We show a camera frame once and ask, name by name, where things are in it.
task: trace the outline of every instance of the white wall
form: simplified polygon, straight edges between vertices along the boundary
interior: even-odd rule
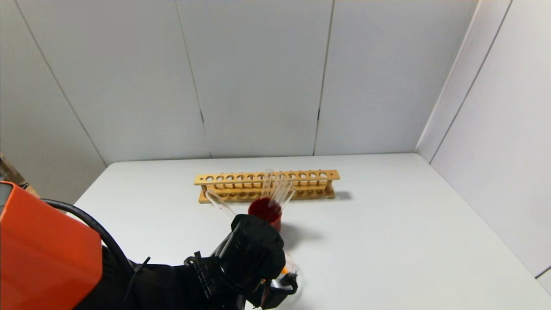
[[[533,275],[551,265],[550,1],[513,1],[432,166]]]
[[[316,154],[413,152],[476,5],[336,1]]]
[[[0,1],[2,152],[43,197],[75,202],[105,164],[13,1]]]
[[[312,155],[331,3],[177,1],[213,157]]]
[[[2,119],[32,124],[37,134],[4,130],[0,149],[46,196],[68,189],[37,184],[47,180],[33,173],[52,175],[43,162],[79,172],[63,175],[71,184],[97,175],[90,168],[77,180],[86,164],[64,157],[76,143],[83,145],[79,157],[100,168],[102,161],[315,149],[412,151],[476,6],[474,0],[3,2],[19,3],[21,12],[12,10],[10,18],[22,22],[6,28],[0,45],[11,49],[10,35],[22,31],[28,46],[12,50],[15,59],[6,57],[0,68],[2,87],[9,88]],[[23,116],[19,100],[27,97],[27,111],[36,113]],[[77,142],[60,135],[61,126]],[[43,141],[62,147],[46,152]],[[75,185],[70,196],[83,187]]]
[[[480,0],[442,92],[417,145],[416,153],[433,160],[453,118],[482,67],[512,0]]]

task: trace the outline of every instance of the wooden test tube rack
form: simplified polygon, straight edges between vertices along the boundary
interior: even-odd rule
[[[296,193],[292,200],[334,198],[332,182],[339,180],[336,170],[306,170],[273,172],[276,180],[283,174],[293,180]],[[195,185],[201,186],[199,202],[208,204],[207,190],[213,190],[226,202],[246,202],[260,198],[265,172],[199,174]]]

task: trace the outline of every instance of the wooden surface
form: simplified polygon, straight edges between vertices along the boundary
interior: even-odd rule
[[[230,232],[218,209],[197,202],[195,175],[268,167],[332,167],[341,176],[335,199],[291,201],[283,211],[300,291],[279,309],[551,308],[530,272],[416,154],[116,163],[77,206],[130,259],[181,265],[195,251],[210,254]],[[244,213],[248,204],[231,207]]]
[[[217,193],[226,202],[254,201],[261,198],[264,187],[265,172],[247,173],[214,173],[199,174],[195,177],[195,185],[201,186],[199,202],[209,204],[206,196],[208,190]],[[296,193],[292,200],[298,199],[332,199],[335,197],[332,182],[340,179],[336,170],[298,170],[274,171],[272,179],[287,178],[293,180]]]

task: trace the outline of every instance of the panel seam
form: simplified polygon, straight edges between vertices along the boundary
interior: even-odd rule
[[[312,151],[312,156],[316,155],[316,145],[317,145],[317,133],[320,128],[320,114],[321,114],[321,101],[323,99],[323,86],[325,85],[325,73],[327,70],[327,59],[329,55],[329,42],[331,40],[331,29],[333,27],[333,12],[335,11],[335,0],[331,2],[331,15],[329,16],[329,31],[327,34],[327,45],[325,47],[325,61],[323,63],[323,75],[321,77],[321,89],[320,89],[320,104],[317,108],[317,121],[316,121],[316,134],[314,136],[314,150]]]
[[[202,122],[202,125],[203,125],[203,132],[205,134],[205,139],[207,140],[206,142],[207,142],[208,154],[211,158],[213,158],[212,157],[212,151],[210,150],[210,142],[209,142],[208,135],[207,135],[207,127],[205,125],[205,118],[204,118],[203,110],[201,109],[201,102],[199,102],[199,92],[197,92],[197,83],[195,82],[195,75],[193,74],[193,67],[191,66],[191,56],[190,56],[190,53],[187,50],[186,34],[183,32],[182,16],[180,16],[180,8],[178,7],[178,1],[174,0],[174,4],[176,5],[176,13],[178,14],[178,22],[180,23],[180,30],[182,31],[183,47],[186,51],[187,63],[190,67],[191,79],[193,81],[193,88],[195,90],[195,97],[197,99],[197,106],[199,107],[199,115],[201,117],[201,122]]]
[[[90,140],[90,143],[92,144],[92,146],[94,147],[94,149],[96,150],[96,153],[98,154],[98,156],[100,157],[101,161],[103,162],[104,166],[107,167],[107,163],[105,162],[105,159],[103,158],[103,156],[101,155],[100,151],[98,150],[98,147],[96,146],[96,144],[94,143],[94,140],[92,140],[92,137],[90,137],[90,134],[88,133],[88,130],[86,130],[86,127],[84,126],[84,124],[82,123],[82,120],[80,119],[80,117],[78,116],[77,112],[75,111],[73,105],[71,104],[71,101],[69,100],[69,98],[67,97],[67,94],[65,93],[65,91],[63,90],[63,87],[61,87],[61,83],[59,82],[59,80],[57,79],[56,75],[54,74],[53,72],[53,69],[52,67],[50,66],[50,63],[48,62],[48,59],[46,59],[46,55],[44,55],[44,52],[42,51],[42,48],[40,47],[40,45],[38,44],[38,40],[36,39],[33,31],[31,30],[31,27],[29,25],[29,22],[27,22],[27,18],[25,17],[25,15],[23,14],[23,10],[21,9],[21,7],[19,6],[19,2],[17,0],[13,0],[15,2],[15,6],[17,6],[17,10],[19,11],[19,14],[21,14],[21,17],[23,18],[23,22],[25,23],[25,26],[27,27],[31,37],[33,38],[33,41],[36,45],[36,48],[38,49],[40,55],[42,56],[42,59],[44,60],[44,62],[46,63],[46,66],[48,67],[48,70],[50,71],[50,73],[52,74],[52,77],[53,77],[53,80],[56,81],[56,84],[57,86],[59,87],[61,93],[63,94],[63,97],[65,98],[65,100],[67,101],[67,104],[69,104],[69,107],[71,108],[71,111],[73,112],[74,116],[77,118],[80,126],[82,127],[82,129],[84,130],[84,133],[86,134],[86,136],[88,137],[88,140]]]
[[[492,47],[494,47],[495,40],[497,39],[497,37],[499,35],[499,32],[501,31],[501,27],[503,26],[503,22],[505,21],[505,18],[507,17],[507,14],[509,13],[509,8],[511,8],[512,3],[513,3],[513,0],[511,0],[509,2],[509,5],[507,6],[507,9],[505,10],[505,14],[503,14],[503,18],[501,19],[501,23],[499,23],[498,30],[496,31],[495,36],[491,41],[490,47],[488,48],[488,51],[486,52],[486,55],[484,55],[484,59],[482,60],[482,63],[480,64],[480,67],[478,68],[477,74],[474,76],[473,82],[469,86],[469,90],[465,94],[465,97],[463,98],[463,101],[461,101],[461,105],[459,106],[459,109],[457,109],[457,112],[453,116],[453,119],[451,120],[451,123],[448,126],[448,128],[446,130],[446,133],[444,134],[444,137],[442,137],[442,140],[438,144],[438,147],[436,148],[436,151],[434,152],[432,158],[430,159],[429,164],[432,164],[432,162],[433,162],[434,158],[436,157],[436,155],[438,154],[438,151],[440,150],[440,147],[442,146],[444,140],[446,140],[447,134],[450,132],[450,129],[452,128],[453,123],[455,122],[455,120],[457,118],[457,115],[461,111],[461,108],[463,108],[463,104],[465,103],[465,101],[467,101],[467,98],[469,97],[469,94],[471,93],[471,89],[473,89],[473,86],[474,86],[475,82],[478,79],[478,75],[480,74],[480,72],[482,70],[482,67],[484,67],[484,64],[486,63],[486,59],[488,58],[488,55],[490,54],[490,51],[491,51]]]

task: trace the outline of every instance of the black cable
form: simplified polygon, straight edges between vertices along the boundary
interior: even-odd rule
[[[118,265],[121,267],[122,271],[125,273],[126,278],[128,282],[130,283],[132,277],[134,276],[134,268],[131,265],[130,261],[126,258],[126,255],[122,251],[121,247],[118,246],[117,242],[113,239],[113,237],[109,234],[109,232],[93,217],[91,217],[88,213],[84,212],[83,210],[67,204],[65,202],[60,202],[56,200],[51,199],[42,199],[45,203],[49,204],[50,206],[69,212],[73,215],[75,215],[77,218],[80,218],[86,225],[88,225],[93,230],[97,231],[98,234],[101,237],[101,240],[105,243],[105,245],[109,248],[109,251],[117,261]],[[139,304],[142,306],[143,310],[150,310],[149,303],[147,302],[147,299],[145,297],[145,294],[143,292],[143,289],[139,282],[137,281],[134,285],[135,287],[135,296],[138,299]]]
[[[145,267],[145,265],[147,265],[147,263],[149,262],[150,259],[151,259],[151,257],[148,256],[141,265],[137,265],[136,267],[134,267],[134,274],[132,275],[132,278],[130,279],[130,282],[128,282],[128,286],[126,287],[125,294],[124,294],[124,296],[122,297],[122,300],[121,300],[121,305],[123,305],[126,302],[126,299],[128,298],[128,295],[132,291],[132,285],[136,281],[136,276],[142,271],[142,269]]]

